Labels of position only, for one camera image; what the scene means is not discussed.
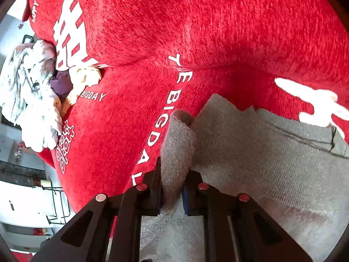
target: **red cushion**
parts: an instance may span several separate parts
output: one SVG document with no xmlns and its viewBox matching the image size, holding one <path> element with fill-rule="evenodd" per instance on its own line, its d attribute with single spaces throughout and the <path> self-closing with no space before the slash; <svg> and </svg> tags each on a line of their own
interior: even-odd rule
<svg viewBox="0 0 349 262">
<path fill-rule="evenodd" d="M 312 114 L 275 84 L 282 77 L 331 90 L 349 108 L 348 33 L 326 0 L 63 1 L 30 0 L 33 30 L 58 45 L 59 69 L 114 66 L 71 108 L 52 151 L 75 211 L 139 183 L 154 167 L 168 115 L 196 115 L 213 93 L 239 109 Z M 349 119 L 332 119 L 348 140 Z"/>
</svg>

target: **red pillow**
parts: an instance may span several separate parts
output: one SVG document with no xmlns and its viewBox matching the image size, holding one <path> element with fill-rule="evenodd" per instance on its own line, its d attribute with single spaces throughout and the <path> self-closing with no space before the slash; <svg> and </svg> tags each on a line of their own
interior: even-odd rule
<svg viewBox="0 0 349 262">
<path fill-rule="evenodd" d="M 213 93 L 242 110 L 338 126 L 348 141 L 348 33 L 326 0 L 29 3 L 59 70 L 113 66 L 71 108 L 52 151 L 75 211 L 141 182 L 171 112 L 196 115 Z"/>
</svg>

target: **gray towel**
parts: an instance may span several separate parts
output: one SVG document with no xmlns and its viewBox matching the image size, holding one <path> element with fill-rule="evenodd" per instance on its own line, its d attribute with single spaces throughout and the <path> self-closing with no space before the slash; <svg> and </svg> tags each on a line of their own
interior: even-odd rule
<svg viewBox="0 0 349 262">
<path fill-rule="evenodd" d="M 335 128 L 243 112 L 213 95 L 194 118 L 175 111 L 161 150 L 164 206 L 142 220 L 141 258 L 204 261 L 201 217 L 186 217 L 189 168 L 221 192 L 249 193 L 310 255 L 323 261 L 349 222 L 348 146 Z"/>
</svg>

